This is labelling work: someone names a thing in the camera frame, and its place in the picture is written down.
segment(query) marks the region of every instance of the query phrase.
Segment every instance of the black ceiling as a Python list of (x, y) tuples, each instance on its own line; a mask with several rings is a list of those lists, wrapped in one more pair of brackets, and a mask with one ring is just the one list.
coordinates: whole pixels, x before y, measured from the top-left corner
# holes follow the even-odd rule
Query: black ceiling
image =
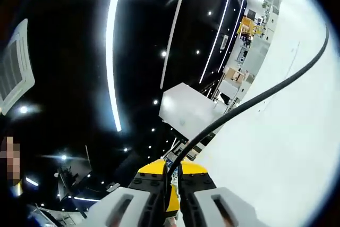
[(60, 160), (46, 155), (87, 158), (85, 145), (93, 172), (83, 197), (100, 199), (105, 195), (105, 184), (112, 181), (127, 185), (138, 168), (170, 149), (175, 137), (185, 139), (161, 121), (159, 104), (154, 105), (153, 100), (160, 102), (164, 90), (181, 82), (204, 93), (221, 76), (216, 71), (225, 52), (220, 53), (219, 46), (222, 34), (230, 36), (235, 26), (240, 9), (237, 0), (229, 3), (201, 84), (226, 0), (183, 0), (163, 90), (160, 79), (164, 59), (160, 53), (167, 47), (178, 0), (119, 0), (114, 76), (122, 131), (117, 133), (106, 76), (109, 1), (25, 0), (13, 18), (15, 24), (28, 19), (29, 54), (36, 83), (12, 112), (21, 105), (36, 105), (40, 112), (15, 120), (9, 112), (0, 117), (0, 124), (2, 135), (14, 135), (15, 142), (20, 143), (22, 172), (39, 182), (36, 189), (27, 187), (25, 197), (30, 203), (74, 210), (67, 199), (60, 203), (56, 197), (53, 174)]

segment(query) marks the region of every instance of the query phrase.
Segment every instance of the white floor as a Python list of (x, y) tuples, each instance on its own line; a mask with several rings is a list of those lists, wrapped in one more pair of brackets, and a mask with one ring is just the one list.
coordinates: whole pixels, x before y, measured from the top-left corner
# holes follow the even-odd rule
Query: white floor
[[(330, 32), (325, 53), (308, 73), (224, 125), (196, 159), (217, 186), (249, 203), (268, 226), (303, 226), (334, 184), (340, 58)], [(269, 52), (243, 101), (308, 63), (325, 34), (325, 19), (311, 0), (283, 0)]]

